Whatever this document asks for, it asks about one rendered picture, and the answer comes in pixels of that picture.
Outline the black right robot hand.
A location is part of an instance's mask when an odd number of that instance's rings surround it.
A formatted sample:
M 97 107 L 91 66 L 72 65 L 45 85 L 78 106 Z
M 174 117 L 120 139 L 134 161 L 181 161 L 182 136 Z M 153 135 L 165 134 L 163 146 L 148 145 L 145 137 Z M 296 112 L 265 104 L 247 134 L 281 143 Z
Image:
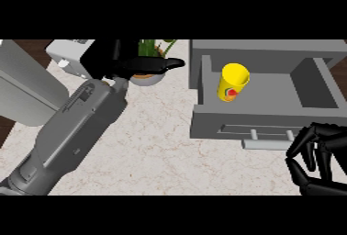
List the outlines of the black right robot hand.
M 284 159 L 302 196 L 347 196 L 347 184 L 332 180 L 332 158 L 347 174 L 347 127 L 312 122 L 299 130 Z

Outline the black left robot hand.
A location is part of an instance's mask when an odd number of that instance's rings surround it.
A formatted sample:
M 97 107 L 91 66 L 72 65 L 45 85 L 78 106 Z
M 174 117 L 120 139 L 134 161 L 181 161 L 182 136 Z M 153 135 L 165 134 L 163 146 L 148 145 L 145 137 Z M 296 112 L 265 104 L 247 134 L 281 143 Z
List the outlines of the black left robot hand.
M 91 79 L 129 79 L 137 74 L 163 74 L 185 63 L 181 59 L 165 58 L 166 51 L 159 50 L 153 39 L 97 39 L 79 63 Z

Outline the yellow cup with red print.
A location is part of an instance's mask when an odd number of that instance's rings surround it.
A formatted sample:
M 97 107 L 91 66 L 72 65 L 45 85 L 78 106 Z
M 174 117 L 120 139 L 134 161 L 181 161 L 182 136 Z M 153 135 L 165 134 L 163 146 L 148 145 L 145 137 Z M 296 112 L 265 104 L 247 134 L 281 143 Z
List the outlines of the yellow cup with red print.
M 216 97 L 224 102 L 231 102 L 249 82 L 247 69 L 238 63 L 227 63 L 221 70 Z

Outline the grey drawer front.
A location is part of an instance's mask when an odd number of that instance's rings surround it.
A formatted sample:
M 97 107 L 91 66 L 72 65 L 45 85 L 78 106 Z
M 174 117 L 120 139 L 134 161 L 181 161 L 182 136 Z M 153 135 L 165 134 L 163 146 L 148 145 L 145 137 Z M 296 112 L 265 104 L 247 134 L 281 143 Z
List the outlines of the grey drawer front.
M 287 140 L 286 131 L 298 134 L 311 122 L 347 127 L 347 110 L 299 108 L 286 112 L 244 111 L 222 103 L 221 107 L 196 105 L 191 110 L 190 138 L 249 140 L 255 130 L 258 140 Z

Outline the grey open drawer box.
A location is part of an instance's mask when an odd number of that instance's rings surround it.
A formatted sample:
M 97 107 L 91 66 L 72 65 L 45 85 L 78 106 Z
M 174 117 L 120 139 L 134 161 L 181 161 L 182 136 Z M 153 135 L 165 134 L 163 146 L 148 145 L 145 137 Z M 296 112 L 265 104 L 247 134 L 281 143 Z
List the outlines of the grey open drawer box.
M 345 108 L 332 74 L 321 58 L 305 58 L 289 73 L 252 73 L 230 103 L 216 97 L 219 74 L 202 56 L 202 106 L 216 113 L 318 115 Z

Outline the green plant in white pot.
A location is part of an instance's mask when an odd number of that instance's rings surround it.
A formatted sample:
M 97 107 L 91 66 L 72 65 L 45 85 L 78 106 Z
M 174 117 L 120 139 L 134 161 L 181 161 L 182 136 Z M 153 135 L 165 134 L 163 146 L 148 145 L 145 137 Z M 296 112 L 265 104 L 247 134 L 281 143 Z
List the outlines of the green plant in white pot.
M 163 42 L 168 44 L 166 48 L 162 49 L 160 45 L 156 44 L 153 39 L 141 39 L 138 42 L 138 55 L 147 57 L 160 57 L 166 56 L 168 50 L 171 49 L 175 40 L 165 39 Z M 162 80 L 163 74 L 134 74 L 129 78 L 129 82 L 138 86 L 150 86 Z

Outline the white appliance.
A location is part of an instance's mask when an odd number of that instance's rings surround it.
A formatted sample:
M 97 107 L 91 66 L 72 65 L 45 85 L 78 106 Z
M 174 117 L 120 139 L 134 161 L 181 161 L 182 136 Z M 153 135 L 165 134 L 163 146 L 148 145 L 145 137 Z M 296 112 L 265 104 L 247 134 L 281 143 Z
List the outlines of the white appliance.
M 89 79 L 91 76 L 79 62 L 80 56 L 92 44 L 92 39 L 54 39 L 45 47 L 45 53 L 57 67 L 70 75 Z

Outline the pale grey rounded appliance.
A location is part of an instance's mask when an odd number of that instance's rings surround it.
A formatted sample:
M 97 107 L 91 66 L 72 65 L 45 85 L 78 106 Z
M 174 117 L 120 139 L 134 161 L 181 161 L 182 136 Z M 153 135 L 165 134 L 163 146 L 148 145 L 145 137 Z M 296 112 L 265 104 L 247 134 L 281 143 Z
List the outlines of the pale grey rounded appliance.
M 41 126 L 64 104 L 69 92 L 11 39 L 0 39 L 0 116 Z

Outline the grey cabinet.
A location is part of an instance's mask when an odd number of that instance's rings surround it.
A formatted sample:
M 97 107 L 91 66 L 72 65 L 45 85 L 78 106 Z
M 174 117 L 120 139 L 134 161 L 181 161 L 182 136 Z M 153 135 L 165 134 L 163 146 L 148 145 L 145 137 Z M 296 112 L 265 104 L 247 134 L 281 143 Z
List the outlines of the grey cabinet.
M 203 55 L 210 56 L 213 72 L 237 62 L 250 73 L 289 73 L 303 58 L 321 58 L 332 68 L 347 57 L 347 43 L 342 39 L 191 39 L 190 89 L 197 88 Z

